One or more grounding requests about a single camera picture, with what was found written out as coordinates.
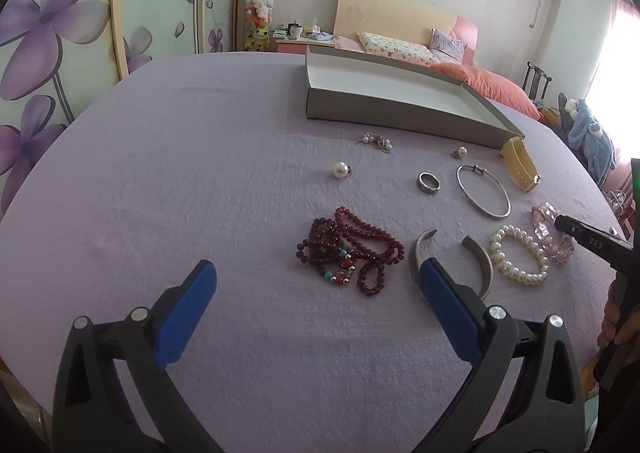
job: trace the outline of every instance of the silver bangle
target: silver bangle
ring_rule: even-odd
[[[417,242],[411,246],[409,249],[409,264],[411,268],[411,273],[414,278],[415,286],[418,288],[418,293],[420,297],[429,305],[427,298],[420,287],[420,266],[422,262],[426,259],[425,250],[423,249],[423,242],[425,240],[430,239],[437,232],[436,229],[430,229],[428,231],[423,232],[418,238]],[[494,282],[494,268],[491,266],[491,259],[489,258],[489,254],[482,248],[482,246],[476,242],[476,240],[472,239],[470,236],[466,236],[464,240],[462,240],[462,245],[469,251],[474,257],[478,260],[480,265],[480,271],[482,273],[482,287],[478,292],[478,297],[480,301],[484,301],[487,294],[491,290],[491,285]]]
[[[480,204],[478,204],[478,202],[473,200],[473,198],[471,198],[471,195],[466,191],[465,187],[462,185],[462,180],[460,180],[460,170],[462,169],[468,169],[475,173],[479,173],[480,175],[486,174],[486,175],[489,175],[492,179],[494,179],[495,183],[498,184],[498,186],[502,190],[502,193],[504,193],[504,197],[507,199],[507,212],[505,214],[492,213],[491,211],[487,211],[486,209],[484,209]],[[473,166],[462,165],[458,168],[458,171],[456,172],[456,176],[458,177],[458,185],[460,186],[460,189],[462,189],[462,192],[465,194],[466,199],[469,200],[469,202],[471,203],[471,205],[473,205],[473,207],[475,207],[479,211],[482,211],[482,213],[488,214],[492,218],[498,218],[498,220],[509,216],[509,214],[511,213],[511,202],[509,201],[509,195],[507,194],[507,191],[504,189],[503,185],[500,184],[500,181],[497,178],[495,178],[493,175],[491,175],[491,173],[489,173],[486,170],[486,168],[481,168],[478,165],[473,165]]]
[[[433,186],[427,184],[425,179],[428,179],[429,182],[432,182]],[[440,191],[440,181],[435,175],[432,175],[431,173],[420,173],[420,176],[418,176],[418,187],[425,193],[434,195],[438,191]]]

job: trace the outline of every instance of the mug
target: mug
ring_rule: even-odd
[[[300,35],[302,34],[302,27],[299,25],[295,25],[291,27],[291,36],[296,41],[300,39]]]

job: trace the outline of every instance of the purple bedsheet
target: purple bedsheet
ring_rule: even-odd
[[[368,299],[354,285],[324,282],[295,258],[296,244],[314,218],[344,205],[407,248],[436,227],[433,255],[454,279],[477,286],[478,265],[460,242],[470,235],[488,244],[500,222],[463,198],[460,161],[450,157],[459,142],[308,120],[305,86],[302,56],[153,61],[44,155],[0,224],[0,356],[47,409],[76,316],[122,319],[207,258],[218,291],[168,373],[228,453],[407,452],[435,423],[468,366],[417,295],[408,260],[390,267],[385,290]],[[524,195],[495,149],[465,144],[465,162],[487,166],[505,185],[508,223],[531,231],[530,207],[547,200],[595,226],[618,227],[562,142],[500,109],[526,134],[542,183]],[[366,130],[388,137],[392,154],[355,144]],[[337,161],[353,175],[332,178]],[[417,188],[422,171],[440,178],[437,195]],[[468,184],[487,208],[500,209],[490,182],[468,176]],[[515,243],[508,253],[531,267]],[[613,277],[580,248],[568,263],[551,263],[539,288],[496,273],[486,303],[534,321],[561,314],[583,367],[596,352]]]

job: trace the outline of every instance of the nightstand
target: nightstand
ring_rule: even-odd
[[[275,39],[278,47],[278,52],[285,54],[306,54],[306,47],[308,45],[318,45],[322,47],[335,46],[333,41],[316,41],[315,39],[300,38],[300,39]]]

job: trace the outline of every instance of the gray cardboard box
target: gray cardboard box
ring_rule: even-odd
[[[500,149],[524,137],[468,84],[389,58],[310,46],[307,118],[408,129]]]

